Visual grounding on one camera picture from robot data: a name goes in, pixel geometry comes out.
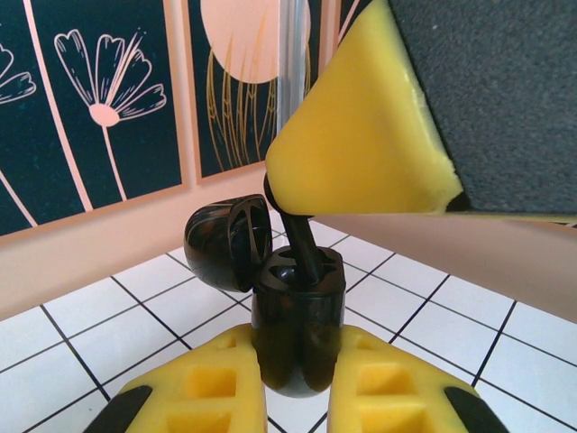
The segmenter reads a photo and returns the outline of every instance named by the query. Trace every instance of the open case lid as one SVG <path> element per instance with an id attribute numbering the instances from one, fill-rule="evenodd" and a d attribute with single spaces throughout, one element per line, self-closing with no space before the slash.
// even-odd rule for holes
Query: open case lid
<path id="1" fill-rule="evenodd" d="M 184 250 L 201 281 L 220 290 L 249 291 L 272 254 L 264 197 L 231 198 L 200 208 L 188 220 Z"/>

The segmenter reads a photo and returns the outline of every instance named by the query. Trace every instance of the white tile floor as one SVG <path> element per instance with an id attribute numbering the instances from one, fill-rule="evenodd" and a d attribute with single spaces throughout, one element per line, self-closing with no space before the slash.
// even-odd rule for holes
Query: white tile floor
<path id="1" fill-rule="evenodd" d="M 282 232 L 278 215 L 272 221 Z M 312 227 L 347 263 L 345 323 L 473 383 L 512 433 L 577 431 L 577 325 Z M 279 235 L 274 244 L 288 242 Z M 194 278 L 177 249 L 8 318 L 0 322 L 0 431 L 81 432 L 126 382 L 249 322 L 250 308 L 250 296 Z M 269 432 L 326 432 L 328 396 L 267 391 Z"/>

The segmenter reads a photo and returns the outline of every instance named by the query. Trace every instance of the pink circle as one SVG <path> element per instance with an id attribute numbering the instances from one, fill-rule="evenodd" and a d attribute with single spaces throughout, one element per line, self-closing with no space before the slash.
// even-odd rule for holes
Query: pink circle
<path id="1" fill-rule="evenodd" d="M 105 104 L 93 104 L 88 108 L 88 112 L 97 124 L 104 128 L 109 128 L 120 122 L 120 116 L 113 108 Z"/>
<path id="2" fill-rule="evenodd" d="M 306 41 L 310 36 L 307 5 Z M 206 37 L 232 77 L 259 84 L 279 75 L 280 0 L 201 0 Z"/>

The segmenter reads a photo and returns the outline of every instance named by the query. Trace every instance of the floor tile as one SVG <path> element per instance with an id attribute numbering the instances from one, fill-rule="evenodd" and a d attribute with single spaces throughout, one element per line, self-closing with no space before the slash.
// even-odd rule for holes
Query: floor tile
<path id="1" fill-rule="evenodd" d="M 346 233 L 325 226 L 324 224 L 317 223 L 316 221 L 310 222 L 310 228 L 313 232 L 315 243 L 318 246 L 332 246 L 347 236 Z"/>
<path id="2" fill-rule="evenodd" d="M 323 421 L 323 423 L 316 428 L 315 433 L 326 433 L 326 429 L 327 429 L 327 426 L 326 426 L 326 419 L 325 419 Z"/>
<path id="3" fill-rule="evenodd" d="M 233 304 L 220 290 L 199 279 L 185 282 L 145 303 L 180 336 Z"/>
<path id="4" fill-rule="evenodd" d="M 348 264 L 344 264 L 344 279 L 346 280 L 346 289 L 349 290 L 352 286 L 354 286 L 357 282 L 359 282 L 361 280 L 362 277 L 364 277 L 367 272 L 363 272 L 363 271 L 359 271 L 356 268 L 353 268 L 352 266 L 348 265 Z"/>
<path id="5" fill-rule="evenodd" d="M 308 433 L 328 407 L 330 388 L 307 399 L 291 399 L 266 388 L 267 411 L 287 433 Z"/>
<path id="6" fill-rule="evenodd" d="M 450 277 L 432 300 L 495 329 L 501 327 L 513 303 L 511 298 L 456 277 Z"/>
<path id="7" fill-rule="evenodd" d="M 282 219 L 276 210 L 270 212 L 270 227 L 277 233 L 285 233 L 285 226 L 282 225 Z"/>
<path id="8" fill-rule="evenodd" d="M 372 275 L 346 295 L 346 305 L 397 332 L 423 299 Z"/>
<path id="9" fill-rule="evenodd" d="M 518 303 L 513 309 L 504 332 L 570 363 L 577 364 L 577 324 L 575 323 Z"/>
<path id="10" fill-rule="evenodd" d="M 62 332 L 73 336 L 133 305 L 136 305 L 134 298 L 107 278 L 48 302 L 44 307 Z"/>
<path id="11" fill-rule="evenodd" d="M 274 427 L 274 425 L 272 425 L 269 421 L 269 428 L 267 430 L 267 433 L 280 433 L 280 430 Z"/>
<path id="12" fill-rule="evenodd" d="M 44 312 L 36 307 L 0 322 L 0 370 L 62 341 Z"/>
<path id="13" fill-rule="evenodd" d="M 67 345 L 0 374 L 2 431 L 20 433 L 95 389 Z"/>
<path id="14" fill-rule="evenodd" d="M 182 343 L 175 341 L 167 348 L 162 349 L 156 355 L 151 356 L 146 361 L 136 365 L 128 372 L 104 385 L 105 390 L 108 392 L 110 397 L 114 397 L 132 379 L 172 361 L 174 358 L 185 354 L 187 351 L 188 349 Z"/>
<path id="15" fill-rule="evenodd" d="M 252 295 L 250 295 L 248 299 L 245 299 L 243 301 L 243 305 L 248 309 L 252 309 Z"/>
<path id="16" fill-rule="evenodd" d="M 354 311 L 350 311 L 349 309 L 345 309 L 344 311 L 344 324 L 359 327 L 360 329 L 370 332 L 374 336 L 387 342 L 389 342 L 390 339 L 394 336 L 392 332 L 389 332 L 383 327 L 375 325 L 371 321 L 359 316 Z"/>
<path id="17" fill-rule="evenodd" d="M 283 246 L 290 246 L 289 239 L 286 236 L 280 235 L 272 239 L 272 251 L 277 251 Z"/>
<path id="18" fill-rule="evenodd" d="M 102 383 L 173 340 L 152 315 L 136 307 L 71 338 L 70 343 Z"/>
<path id="19" fill-rule="evenodd" d="M 398 254 L 387 260 L 374 274 L 425 298 L 433 293 L 447 275 Z"/>
<path id="20" fill-rule="evenodd" d="M 574 430 L 484 382 L 475 390 L 511 433 L 570 433 Z"/>
<path id="21" fill-rule="evenodd" d="M 252 295 L 252 290 L 246 293 L 242 293 L 241 291 L 229 291 L 229 290 L 220 290 L 224 295 L 234 298 L 236 301 L 245 300 L 247 297 Z"/>
<path id="22" fill-rule="evenodd" d="M 140 300 L 146 300 L 192 276 L 191 271 L 166 254 L 115 275 Z"/>
<path id="23" fill-rule="evenodd" d="M 471 383 L 474 378 L 472 374 L 468 374 L 463 370 L 455 367 L 454 365 L 447 363 L 445 360 L 439 358 L 438 356 L 428 353 L 426 350 L 423 350 L 418 345 L 414 345 L 404 338 L 397 338 L 393 342 L 393 345 L 401 350 L 404 350 L 405 352 L 416 356 L 417 358 L 421 358 L 423 361 L 427 361 L 428 363 L 434 365 L 437 368 L 440 368 L 449 374 L 452 374 L 454 377 L 461 379 L 464 382 Z"/>
<path id="24" fill-rule="evenodd" d="M 481 367 L 496 335 L 496 331 L 430 302 L 402 333 L 471 373 Z"/>
<path id="25" fill-rule="evenodd" d="M 66 430 L 77 433 L 84 431 L 88 424 L 105 407 L 106 399 L 100 391 L 94 391 L 81 401 L 33 430 L 33 433 L 62 433 Z"/>
<path id="26" fill-rule="evenodd" d="M 335 245 L 334 249 L 343 256 L 345 262 L 367 272 L 375 269 L 393 254 L 389 250 L 356 237 L 347 237 Z"/>
<path id="27" fill-rule="evenodd" d="M 177 259 L 180 263 L 188 267 L 187 256 L 184 254 L 184 248 L 182 246 L 176 250 L 170 251 L 169 254 L 172 258 Z"/>
<path id="28" fill-rule="evenodd" d="M 481 376 L 577 428 L 577 368 L 501 336 Z"/>
<path id="29" fill-rule="evenodd" d="M 199 347 L 231 327 L 243 323 L 251 323 L 251 312 L 240 305 L 236 305 L 217 318 L 213 318 L 199 329 L 192 331 L 184 337 L 184 341 L 193 348 Z"/>

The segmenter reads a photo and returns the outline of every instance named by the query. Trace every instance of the black foam pad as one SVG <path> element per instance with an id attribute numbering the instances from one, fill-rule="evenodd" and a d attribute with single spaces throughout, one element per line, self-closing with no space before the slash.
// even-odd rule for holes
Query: black foam pad
<path id="1" fill-rule="evenodd" d="M 471 210 L 577 214 L 577 1 L 389 4 Z"/>

